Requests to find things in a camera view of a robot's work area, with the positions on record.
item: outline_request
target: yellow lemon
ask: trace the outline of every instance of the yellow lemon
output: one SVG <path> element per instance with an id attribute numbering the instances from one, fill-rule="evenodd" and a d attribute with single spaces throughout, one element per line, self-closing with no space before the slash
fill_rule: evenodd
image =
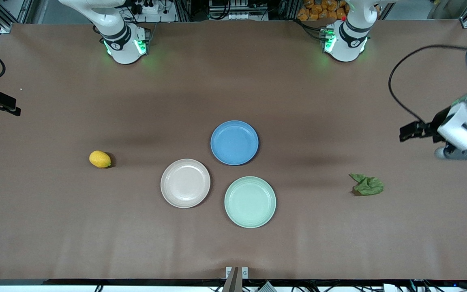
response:
<path id="1" fill-rule="evenodd" d="M 111 166 L 111 157 L 105 152 L 96 150 L 89 155 L 89 162 L 98 168 L 106 168 Z"/>

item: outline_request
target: blue plate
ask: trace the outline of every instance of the blue plate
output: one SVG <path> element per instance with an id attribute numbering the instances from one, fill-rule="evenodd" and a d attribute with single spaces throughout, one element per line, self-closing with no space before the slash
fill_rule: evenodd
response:
<path id="1" fill-rule="evenodd" d="M 241 165 L 250 161 L 259 148 L 257 132 L 240 120 L 229 120 L 217 127 L 210 140 L 212 153 L 224 164 Z"/>

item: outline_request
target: white plate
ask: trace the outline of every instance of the white plate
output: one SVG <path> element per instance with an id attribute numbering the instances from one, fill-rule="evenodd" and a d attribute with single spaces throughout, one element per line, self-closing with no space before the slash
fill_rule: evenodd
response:
<path id="1" fill-rule="evenodd" d="M 194 159 L 180 159 L 169 165 L 161 176 L 161 194 L 169 204 L 190 208 L 201 203 L 210 190 L 210 174 Z"/>

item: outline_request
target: plate rim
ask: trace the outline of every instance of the plate rim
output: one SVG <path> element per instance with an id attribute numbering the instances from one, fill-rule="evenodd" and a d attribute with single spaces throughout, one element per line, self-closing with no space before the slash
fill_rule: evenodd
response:
<path id="1" fill-rule="evenodd" d="M 242 163 L 235 163 L 235 164 L 231 164 L 231 163 L 227 163 L 226 161 L 224 160 L 221 160 L 218 156 L 217 156 L 217 153 L 214 151 L 214 147 L 213 147 L 213 144 L 212 144 L 212 141 L 214 139 L 214 136 L 216 136 L 216 133 L 217 133 L 217 130 L 219 128 L 221 128 L 224 124 L 228 124 L 230 122 L 240 122 L 241 124 L 243 124 L 243 126 L 248 126 L 248 130 L 250 131 L 253 131 L 255 133 L 255 138 L 256 138 L 256 147 L 255 147 L 255 151 L 254 153 L 250 156 L 250 158 L 248 158 L 246 161 L 242 162 Z M 255 130 L 254 127 L 252 127 L 251 124 L 248 124 L 247 122 L 244 122 L 242 120 L 227 120 L 226 122 L 223 122 L 222 124 L 220 124 L 219 126 L 217 126 L 214 131 L 212 132 L 212 135 L 210 137 L 210 149 L 212 150 L 212 154 L 214 155 L 215 159 L 219 160 L 219 162 L 223 163 L 223 164 L 226 164 L 226 165 L 232 165 L 232 166 L 235 166 L 235 165 L 243 165 L 243 164 L 246 164 L 248 163 L 250 160 L 252 160 L 255 155 L 257 154 L 258 150 L 259 150 L 259 134 L 257 133 L 257 131 Z"/>
<path id="2" fill-rule="evenodd" d="M 167 179 L 165 177 L 167 177 L 167 170 L 169 168 L 171 168 L 174 164 L 176 163 L 181 163 L 182 161 L 189 161 L 189 162 L 192 162 L 192 163 L 196 163 L 198 166 L 202 167 L 203 170 L 205 170 L 206 172 L 206 176 L 208 176 L 208 187 L 207 187 L 207 190 L 206 190 L 206 194 L 204 195 L 204 197 L 198 201 L 196 204 L 193 204 L 191 206 L 177 206 L 177 205 L 174 205 L 173 203 L 169 202 L 169 200 L 167 200 L 167 196 L 166 194 L 164 194 L 163 192 L 163 182 L 164 181 L 167 181 Z M 204 201 L 204 199 L 208 196 L 208 193 L 210 192 L 210 187 L 211 187 L 211 184 L 212 184 L 212 178 L 210 177 L 210 172 L 208 171 L 208 168 L 206 168 L 206 166 L 204 166 L 204 164 L 202 164 L 200 161 L 197 161 L 195 159 L 191 159 L 191 158 L 183 158 L 183 159 L 178 159 L 174 162 L 172 162 L 171 164 L 169 164 L 169 166 L 167 166 L 165 168 L 165 170 L 163 171 L 163 174 L 161 174 L 161 179 L 160 179 L 160 191 L 161 191 L 161 196 L 165 199 L 165 201 L 167 203 L 169 203 L 171 206 L 174 206 L 176 208 L 180 208 L 180 209 L 188 209 L 188 208 L 192 208 L 192 207 L 195 207 L 197 205 L 199 205 L 202 201 Z"/>
<path id="3" fill-rule="evenodd" d="M 241 179 L 248 179 L 248 178 L 255 178 L 255 179 L 258 179 L 258 180 L 261 180 L 263 181 L 265 184 L 267 184 L 271 190 L 271 193 L 273 195 L 273 198 L 274 198 L 274 201 L 275 201 L 275 205 L 274 205 L 274 208 L 273 210 L 271 211 L 271 216 L 269 216 L 269 218 L 267 220 L 265 220 L 265 222 L 263 222 L 262 224 L 258 225 L 258 226 L 254 226 L 254 227 L 245 227 L 237 222 L 235 222 L 235 220 L 233 220 L 233 218 L 230 216 L 230 214 L 228 214 L 228 209 L 226 208 L 226 196 L 228 195 L 228 191 L 230 190 L 230 188 L 232 187 L 232 185 L 234 185 L 234 183 L 236 183 L 237 181 L 241 180 Z M 260 177 L 256 177 L 256 176 L 245 176 L 245 177 L 241 177 L 241 178 L 238 178 L 236 179 L 235 181 L 233 181 L 232 183 L 230 183 L 230 185 L 228 186 L 228 188 L 226 189 L 226 193 L 225 193 L 225 201 L 224 201 L 224 206 L 225 206 L 225 211 L 226 211 L 226 215 L 228 216 L 228 218 L 230 218 L 230 220 L 235 223 L 237 226 L 240 226 L 240 227 L 243 227 L 243 228 L 247 228 L 247 229 L 254 229 L 254 228 L 259 228 L 259 227 L 262 227 L 264 225 L 266 225 L 270 220 L 271 218 L 273 218 L 273 216 L 275 215 L 275 211 L 276 211 L 276 194 L 275 194 L 275 190 L 273 189 L 273 187 L 267 182 L 265 181 L 264 179 L 260 178 Z"/>

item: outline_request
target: green glowing light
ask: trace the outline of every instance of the green glowing light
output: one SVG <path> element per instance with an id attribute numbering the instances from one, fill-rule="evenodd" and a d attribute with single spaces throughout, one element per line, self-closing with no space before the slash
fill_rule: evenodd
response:
<path id="1" fill-rule="evenodd" d="M 143 55 L 143 54 L 145 54 L 145 52 L 147 52 L 147 48 L 146 48 L 145 43 L 143 41 L 137 41 L 135 39 L 135 45 L 136 45 L 136 47 L 138 49 L 138 52 L 140 54 Z"/>
<path id="2" fill-rule="evenodd" d="M 360 52 L 363 52 L 363 50 L 365 50 L 365 44 L 367 43 L 367 40 L 368 40 L 368 37 L 365 37 L 365 40 L 363 41 L 362 48 L 361 48 Z"/>
<path id="3" fill-rule="evenodd" d="M 336 42 L 336 35 L 333 35 L 329 41 L 326 42 L 326 51 L 327 52 L 331 52 L 332 51 L 332 47 L 334 46 Z"/>
<path id="4" fill-rule="evenodd" d="M 105 48 L 107 49 L 107 53 L 111 56 L 111 51 L 109 50 L 109 46 L 107 43 L 104 41 Z"/>

